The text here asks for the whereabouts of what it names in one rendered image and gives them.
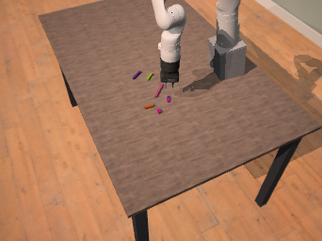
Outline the purple rod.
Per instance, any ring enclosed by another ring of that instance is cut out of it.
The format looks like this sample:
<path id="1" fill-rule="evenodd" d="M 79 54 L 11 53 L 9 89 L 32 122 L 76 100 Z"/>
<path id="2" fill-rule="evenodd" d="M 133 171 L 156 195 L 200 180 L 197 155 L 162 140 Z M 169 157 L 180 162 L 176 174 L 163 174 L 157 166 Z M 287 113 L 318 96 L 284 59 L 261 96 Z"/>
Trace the purple rod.
<path id="1" fill-rule="evenodd" d="M 135 76 L 133 77 L 133 79 L 135 80 L 139 75 L 141 74 L 141 71 L 138 71 Z"/>

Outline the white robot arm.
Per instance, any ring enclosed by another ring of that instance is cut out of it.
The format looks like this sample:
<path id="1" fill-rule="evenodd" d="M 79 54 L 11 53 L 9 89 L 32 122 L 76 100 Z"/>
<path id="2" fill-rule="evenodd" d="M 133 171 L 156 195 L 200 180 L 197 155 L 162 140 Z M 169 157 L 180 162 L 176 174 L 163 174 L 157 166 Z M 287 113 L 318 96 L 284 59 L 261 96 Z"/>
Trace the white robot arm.
<path id="1" fill-rule="evenodd" d="M 181 5 L 165 8 L 165 1 L 167 0 L 152 0 L 153 10 L 158 26 L 165 30 L 161 35 L 161 47 L 165 51 L 173 52 L 180 48 L 186 14 Z M 238 7 L 240 1 L 217 1 L 217 45 L 221 48 L 234 47 L 239 41 Z"/>

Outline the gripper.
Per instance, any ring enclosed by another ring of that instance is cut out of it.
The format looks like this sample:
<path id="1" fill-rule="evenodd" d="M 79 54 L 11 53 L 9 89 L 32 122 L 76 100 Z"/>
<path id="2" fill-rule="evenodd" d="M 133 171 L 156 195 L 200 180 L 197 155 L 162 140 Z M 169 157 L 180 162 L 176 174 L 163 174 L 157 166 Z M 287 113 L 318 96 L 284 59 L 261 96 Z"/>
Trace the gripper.
<path id="1" fill-rule="evenodd" d="M 161 47 L 161 42 L 158 43 L 158 49 L 160 50 L 160 81 L 164 83 L 164 88 L 166 88 L 166 83 L 172 83 L 172 88 L 174 88 L 174 83 L 179 82 L 179 67 L 180 67 L 180 48 L 176 51 L 169 52 L 165 51 Z"/>

